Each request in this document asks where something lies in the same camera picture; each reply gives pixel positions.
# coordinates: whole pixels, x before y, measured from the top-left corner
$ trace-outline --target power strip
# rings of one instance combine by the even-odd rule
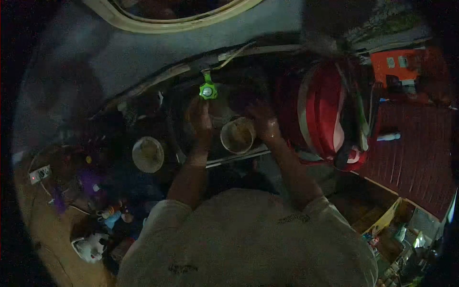
[[[42,179],[47,178],[51,174],[51,168],[48,164],[42,168],[39,168],[29,174],[30,183],[36,184],[37,182],[42,181]]]

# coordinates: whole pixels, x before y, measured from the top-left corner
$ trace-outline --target red floor mat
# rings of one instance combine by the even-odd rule
[[[440,220],[456,186],[451,176],[453,110],[401,103],[380,107],[381,130],[397,128],[401,138],[379,141],[358,171],[408,198]]]

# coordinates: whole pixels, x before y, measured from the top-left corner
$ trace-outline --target person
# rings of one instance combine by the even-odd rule
[[[374,286],[373,252],[307,177],[267,104],[247,111],[289,201],[243,189],[200,200],[213,128],[208,102],[196,106],[194,148],[124,256],[119,286]]]

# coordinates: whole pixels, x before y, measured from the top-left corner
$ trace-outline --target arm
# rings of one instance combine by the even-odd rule
[[[212,123],[209,118],[209,103],[204,100],[191,103],[190,121],[196,131],[196,143],[185,164],[175,177],[167,199],[180,201],[191,209],[199,205],[199,198],[206,182],[207,155],[212,142]]]
[[[271,108],[261,102],[247,108],[255,119],[255,129],[271,150],[289,191],[291,203],[303,210],[308,203],[323,196],[317,183],[307,176],[307,167],[300,163],[298,156],[287,146],[280,136],[279,124]]]

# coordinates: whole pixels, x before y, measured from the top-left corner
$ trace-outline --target hand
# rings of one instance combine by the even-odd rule
[[[189,117],[198,143],[210,144],[213,127],[209,116],[209,100],[201,97],[193,99],[189,107]]]
[[[282,140],[276,115],[268,104],[257,100],[256,105],[251,104],[246,110],[254,118],[255,130],[260,139],[266,144]]]

